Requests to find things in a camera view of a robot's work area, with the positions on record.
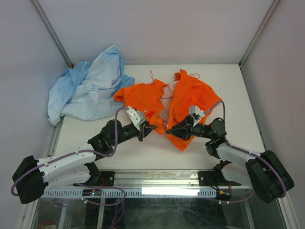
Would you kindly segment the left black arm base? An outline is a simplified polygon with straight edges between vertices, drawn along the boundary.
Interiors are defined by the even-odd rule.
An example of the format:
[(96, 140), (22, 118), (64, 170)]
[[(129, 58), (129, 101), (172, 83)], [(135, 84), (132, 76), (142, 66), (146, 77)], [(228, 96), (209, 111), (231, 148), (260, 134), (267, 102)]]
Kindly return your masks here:
[(84, 182), (80, 182), (85, 186), (90, 187), (113, 187), (115, 180), (114, 171), (104, 171), (98, 169), (94, 162), (84, 164), (89, 170), (89, 179)]

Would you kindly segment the orange jacket pink lining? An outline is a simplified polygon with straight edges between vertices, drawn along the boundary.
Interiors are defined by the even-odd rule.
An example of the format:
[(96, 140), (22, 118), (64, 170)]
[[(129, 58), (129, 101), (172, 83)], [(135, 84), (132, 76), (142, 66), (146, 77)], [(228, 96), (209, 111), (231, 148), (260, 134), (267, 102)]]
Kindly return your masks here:
[(191, 140), (184, 141), (167, 134), (166, 130), (188, 116), (190, 106), (208, 112), (221, 100), (211, 86), (189, 75), (186, 70), (175, 73), (175, 80), (169, 84), (157, 79), (148, 84), (134, 84), (119, 89), (113, 98), (142, 111), (149, 124), (156, 126), (155, 131), (165, 135), (180, 151), (184, 151)]

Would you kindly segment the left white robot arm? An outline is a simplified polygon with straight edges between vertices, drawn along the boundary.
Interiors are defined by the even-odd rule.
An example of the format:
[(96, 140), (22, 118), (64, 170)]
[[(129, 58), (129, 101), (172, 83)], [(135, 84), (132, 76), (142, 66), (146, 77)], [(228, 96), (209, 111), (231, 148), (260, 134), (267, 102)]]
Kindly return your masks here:
[(110, 120), (96, 136), (74, 150), (40, 159), (28, 156), (12, 176), (11, 194), (21, 204), (28, 204), (53, 188), (76, 183), (96, 185), (100, 174), (95, 161), (113, 156), (118, 144), (132, 138), (143, 141), (155, 128), (148, 121), (123, 126), (118, 120)]

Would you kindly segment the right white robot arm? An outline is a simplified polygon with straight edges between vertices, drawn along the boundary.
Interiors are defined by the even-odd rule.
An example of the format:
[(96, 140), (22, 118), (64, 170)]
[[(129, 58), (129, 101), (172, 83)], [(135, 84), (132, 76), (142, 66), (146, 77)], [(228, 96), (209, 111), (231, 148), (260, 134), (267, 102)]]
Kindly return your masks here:
[(201, 124), (189, 115), (166, 131), (184, 141), (192, 136), (208, 139), (205, 143), (209, 155), (218, 158), (213, 180), (219, 185), (227, 181), (249, 187), (265, 203), (284, 198), (295, 184), (277, 155), (270, 150), (255, 153), (234, 146), (226, 139), (225, 121), (214, 119)]

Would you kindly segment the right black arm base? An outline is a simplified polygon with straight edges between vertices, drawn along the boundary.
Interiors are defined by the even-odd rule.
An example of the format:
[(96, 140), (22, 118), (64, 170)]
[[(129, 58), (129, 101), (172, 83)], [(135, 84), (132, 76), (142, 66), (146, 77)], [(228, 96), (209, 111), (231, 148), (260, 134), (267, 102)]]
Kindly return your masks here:
[(228, 161), (221, 160), (218, 164), (213, 167), (213, 170), (209, 171), (199, 171), (198, 172), (198, 181), (199, 186), (210, 186), (210, 187), (218, 187), (218, 186), (229, 186), (231, 183), (232, 186), (241, 186), (241, 184), (229, 181), (224, 178), (222, 175), (222, 169), (224, 166), (230, 164)]

